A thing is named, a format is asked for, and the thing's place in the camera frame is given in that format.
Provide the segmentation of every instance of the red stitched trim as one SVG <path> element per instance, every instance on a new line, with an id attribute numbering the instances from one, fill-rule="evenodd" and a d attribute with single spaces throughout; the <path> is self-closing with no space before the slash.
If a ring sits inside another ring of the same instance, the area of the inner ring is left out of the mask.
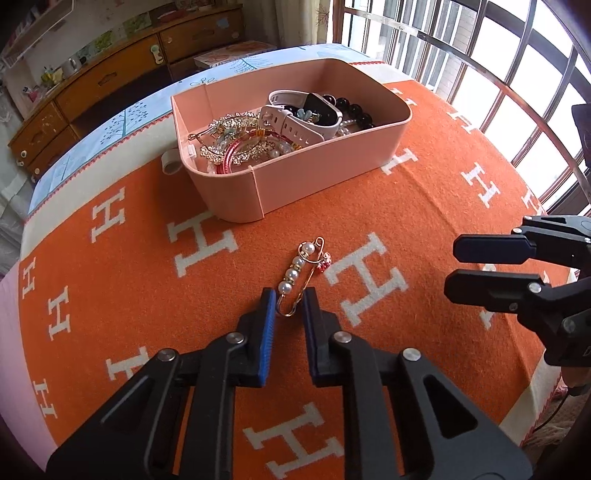
<path id="1" fill-rule="evenodd" d="M 548 396 L 548 400 L 546 400 L 546 404 L 544 405 L 544 408 L 542 408 L 542 411 L 540 412 L 540 414 L 538 415 L 538 417 L 536 418 L 534 424 L 531 426 L 530 431 L 527 432 L 527 434 L 525 435 L 525 438 L 523 439 L 523 441 L 519 444 L 520 447 L 523 447 L 525 445 L 525 442 L 527 442 L 531 436 L 534 433 L 534 428 L 536 426 L 536 424 L 540 421 L 540 419 L 542 418 L 542 415 L 544 414 L 544 412 L 546 411 L 546 409 L 548 408 L 548 406 L 550 405 L 550 403 L 552 402 L 552 396 L 554 395 L 554 392 L 556 390 L 556 388 L 558 388 L 558 384 L 560 383 L 560 380 L 562 379 L 562 376 L 560 376 L 558 378 L 558 381 L 556 382 L 556 385 L 554 386 L 554 388 L 552 389 L 552 393 Z"/>
<path id="2" fill-rule="evenodd" d="M 352 61 L 350 65 L 375 65 L 377 63 L 386 63 L 382 60 L 371 60 L 371 61 Z"/>
<path id="3" fill-rule="evenodd" d="M 91 160 L 89 160 L 87 163 L 85 163 L 84 165 L 81 166 L 81 168 L 78 168 L 78 170 L 76 170 L 72 175 L 70 175 L 66 181 L 60 183 L 57 188 L 55 190 L 53 190 L 52 192 L 50 192 L 50 194 L 45 197 L 43 199 L 43 201 L 37 205 L 35 207 L 35 209 L 31 212 L 31 214 L 29 215 L 29 217 L 27 218 L 27 220 L 25 221 L 25 225 L 29 222 L 29 220 L 31 220 L 33 218 L 33 216 L 39 211 L 39 209 L 45 205 L 47 203 L 47 201 L 54 196 L 54 194 L 56 192 L 58 192 L 66 183 L 68 183 L 70 180 L 72 180 L 73 178 L 75 178 L 81 171 L 83 171 L 86 167 L 92 165 L 96 160 L 98 160 L 99 158 L 101 158 L 102 156 L 106 155 L 107 153 L 109 153 L 111 150 L 113 150 L 115 147 L 118 147 L 119 145 L 121 145 L 123 142 L 125 142 L 126 140 L 130 139 L 131 137 L 134 137 L 137 133 L 142 132 L 143 130 L 146 130 L 147 128 L 151 127 L 152 125 L 157 124 L 158 122 L 161 122 L 162 120 L 164 120 L 165 118 L 168 118 L 169 116 L 171 116 L 173 113 L 169 112 L 161 117 L 158 117 L 156 120 L 152 120 L 149 124 L 145 124 L 143 127 L 138 128 L 137 130 L 135 130 L 133 133 L 129 134 L 129 135 L 125 135 L 122 139 L 117 140 L 117 142 L 115 142 L 114 144 L 112 144 L 109 148 L 107 148 L 106 150 L 103 150 L 101 153 L 99 153 L 98 155 L 96 155 L 94 158 L 92 158 Z"/>

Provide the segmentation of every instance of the safety pin brooch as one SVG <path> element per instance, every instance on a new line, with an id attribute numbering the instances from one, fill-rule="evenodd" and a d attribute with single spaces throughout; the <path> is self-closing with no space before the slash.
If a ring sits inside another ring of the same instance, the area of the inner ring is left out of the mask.
<path id="1" fill-rule="evenodd" d="M 330 264 L 332 263 L 332 259 L 330 257 L 330 253 L 324 252 L 324 238 L 321 236 L 317 237 L 314 242 L 302 242 L 297 249 L 297 256 L 291 261 L 290 267 L 285 272 L 285 276 L 283 280 L 279 283 L 277 290 L 279 292 L 279 298 L 277 299 L 277 305 L 275 307 L 275 311 L 284 317 L 291 317 L 294 313 L 296 313 L 296 308 L 298 303 L 301 301 L 302 296 L 304 294 L 304 290 L 308 286 L 308 283 L 312 279 L 312 275 L 314 275 L 314 271 L 318 270 L 320 273 L 325 271 Z M 318 256 L 316 260 L 311 260 L 310 256 L 314 254 L 314 252 L 318 252 Z M 291 310 L 288 313 L 283 313 L 281 311 L 281 303 L 283 299 L 287 297 L 292 291 L 296 280 L 300 276 L 301 269 L 306 265 L 306 263 L 312 264 L 312 270 L 306 279 L 306 282 L 302 286 L 298 296 L 295 299 L 294 304 L 291 307 Z"/>

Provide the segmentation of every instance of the blue bedsheet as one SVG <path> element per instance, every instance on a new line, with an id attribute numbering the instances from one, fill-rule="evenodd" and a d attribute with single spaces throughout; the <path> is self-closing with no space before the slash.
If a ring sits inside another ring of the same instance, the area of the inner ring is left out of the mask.
<path id="1" fill-rule="evenodd" d="M 101 152 L 123 137 L 131 135 L 138 128 L 169 113 L 172 110 L 171 95 L 176 95 L 193 86 L 223 80 L 251 70 L 316 58 L 336 58 L 347 62 L 372 60 L 366 55 L 338 43 L 319 44 L 253 55 L 196 73 L 173 83 L 107 120 L 62 156 L 39 179 L 33 193 L 29 213 L 37 208 L 59 185 Z"/>

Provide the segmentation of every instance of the red bangle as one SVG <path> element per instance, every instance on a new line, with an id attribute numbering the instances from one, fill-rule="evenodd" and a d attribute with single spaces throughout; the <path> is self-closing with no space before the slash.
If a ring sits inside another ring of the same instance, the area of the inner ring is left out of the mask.
<path id="1" fill-rule="evenodd" d="M 238 150 L 238 147 L 240 147 L 240 145 L 242 143 L 244 143 L 254 137 L 273 137 L 278 140 L 283 140 L 285 142 L 291 143 L 291 141 L 288 138 L 286 138 L 283 135 L 280 135 L 274 131 L 267 131 L 267 130 L 260 130 L 260 129 L 253 130 L 253 131 L 247 133 L 247 137 L 238 138 L 237 140 L 234 140 L 230 144 L 230 146 L 226 149 L 226 152 L 224 153 L 222 163 L 220 163 L 217 166 L 216 173 L 217 174 L 232 173 L 232 157 L 234 156 L 234 153 L 236 153 L 236 150 Z"/>

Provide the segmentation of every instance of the shelf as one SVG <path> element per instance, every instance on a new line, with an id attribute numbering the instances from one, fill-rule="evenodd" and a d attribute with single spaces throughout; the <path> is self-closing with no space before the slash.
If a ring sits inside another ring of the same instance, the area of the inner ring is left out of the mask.
<path id="1" fill-rule="evenodd" d="M 23 31 L 14 43 L 2 52 L 4 63 L 11 68 L 51 28 L 74 10 L 75 0 L 60 0 Z"/>

